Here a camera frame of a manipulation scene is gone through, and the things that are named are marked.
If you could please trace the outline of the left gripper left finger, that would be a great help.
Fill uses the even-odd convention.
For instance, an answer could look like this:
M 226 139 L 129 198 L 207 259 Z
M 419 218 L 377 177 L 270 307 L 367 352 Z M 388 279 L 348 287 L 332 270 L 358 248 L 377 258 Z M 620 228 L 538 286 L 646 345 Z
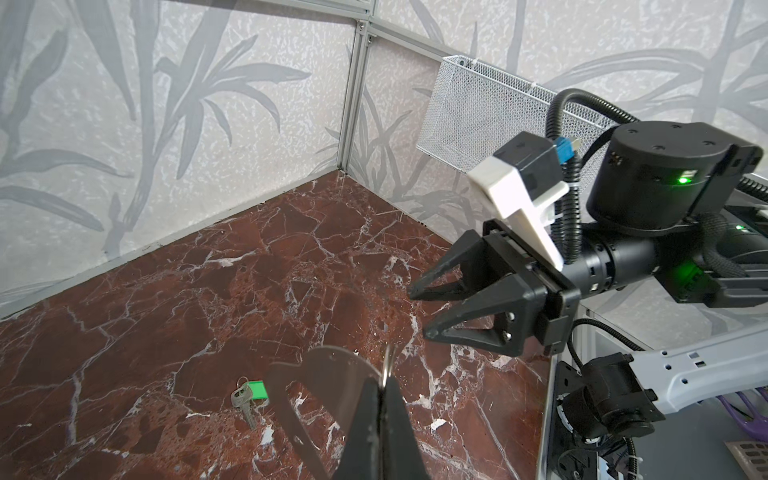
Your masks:
M 375 379 L 363 383 L 350 431 L 333 480 L 374 480 L 381 473 L 380 389 Z

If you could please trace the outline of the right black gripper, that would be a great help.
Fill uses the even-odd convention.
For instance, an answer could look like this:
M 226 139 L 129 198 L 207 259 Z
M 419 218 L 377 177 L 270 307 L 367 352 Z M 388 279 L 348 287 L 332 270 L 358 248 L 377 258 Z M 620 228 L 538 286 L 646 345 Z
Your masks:
M 562 353 L 581 295 L 499 220 L 483 223 L 482 238 L 466 231 L 407 293 L 411 300 L 461 301 L 424 327 L 426 340 L 509 357 L 522 355 L 529 338 L 546 355 Z

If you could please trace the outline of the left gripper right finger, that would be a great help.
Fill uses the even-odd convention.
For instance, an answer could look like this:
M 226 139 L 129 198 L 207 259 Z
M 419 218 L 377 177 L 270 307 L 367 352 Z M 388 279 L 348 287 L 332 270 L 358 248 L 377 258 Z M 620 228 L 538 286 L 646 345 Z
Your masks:
M 396 378 L 386 380 L 379 414 L 380 479 L 429 480 Z

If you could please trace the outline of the grey metal carabiner plate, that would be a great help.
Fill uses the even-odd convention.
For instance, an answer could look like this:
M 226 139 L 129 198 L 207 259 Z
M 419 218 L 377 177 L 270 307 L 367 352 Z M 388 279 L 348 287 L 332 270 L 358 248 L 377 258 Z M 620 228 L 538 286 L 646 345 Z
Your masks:
M 288 398 L 289 386 L 299 383 L 347 433 L 352 425 L 357 402 L 368 379 L 378 381 L 381 373 L 371 363 L 338 346 L 320 346 L 305 353 L 299 364 L 275 362 L 264 378 L 265 388 L 276 419 L 305 468 L 316 479 L 327 479 L 319 448 L 314 444 Z

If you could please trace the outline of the key with green tag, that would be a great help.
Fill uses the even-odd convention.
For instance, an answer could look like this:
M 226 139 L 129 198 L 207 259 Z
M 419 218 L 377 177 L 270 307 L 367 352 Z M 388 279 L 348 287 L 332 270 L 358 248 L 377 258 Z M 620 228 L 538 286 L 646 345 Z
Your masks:
M 251 381 L 244 376 L 238 379 L 236 389 L 230 395 L 232 406 L 242 413 L 251 430 L 256 428 L 253 413 L 254 403 L 267 399 L 268 393 L 264 382 L 261 380 Z

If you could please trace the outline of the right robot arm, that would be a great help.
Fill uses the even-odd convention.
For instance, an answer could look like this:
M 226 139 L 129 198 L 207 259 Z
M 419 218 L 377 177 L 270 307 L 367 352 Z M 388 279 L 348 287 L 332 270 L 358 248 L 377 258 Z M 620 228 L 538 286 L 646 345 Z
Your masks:
M 469 172 L 494 210 L 408 289 L 449 309 L 429 341 L 517 357 L 572 343 L 581 301 L 654 278 L 680 304 L 767 300 L 767 225 L 730 203 L 756 195 L 762 149 L 706 123 L 639 121 L 596 142 L 605 153 L 581 221 L 581 158 L 557 134 L 522 132 Z

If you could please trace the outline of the purple plastic tool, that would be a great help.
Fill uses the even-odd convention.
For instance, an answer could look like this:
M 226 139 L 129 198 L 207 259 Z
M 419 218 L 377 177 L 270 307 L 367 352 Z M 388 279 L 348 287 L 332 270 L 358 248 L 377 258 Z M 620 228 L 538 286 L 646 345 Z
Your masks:
M 743 391 L 717 396 L 722 406 L 737 426 L 752 440 L 767 442 L 767 388 L 758 387 L 752 390 L 760 398 L 759 402 L 753 402 L 752 398 Z M 737 407 L 731 398 L 737 396 L 743 403 L 743 407 Z

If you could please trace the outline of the aluminium frame corner post right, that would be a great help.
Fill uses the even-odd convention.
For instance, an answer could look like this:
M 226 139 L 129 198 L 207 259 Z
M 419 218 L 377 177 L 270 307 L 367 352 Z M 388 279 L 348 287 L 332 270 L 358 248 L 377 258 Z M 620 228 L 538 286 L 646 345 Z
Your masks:
M 337 153 L 337 167 L 343 172 L 349 171 L 372 39 L 369 27 L 375 16 L 377 4 L 376 0 L 370 1 L 370 6 L 366 8 L 366 16 L 357 20 L 355 25 Z

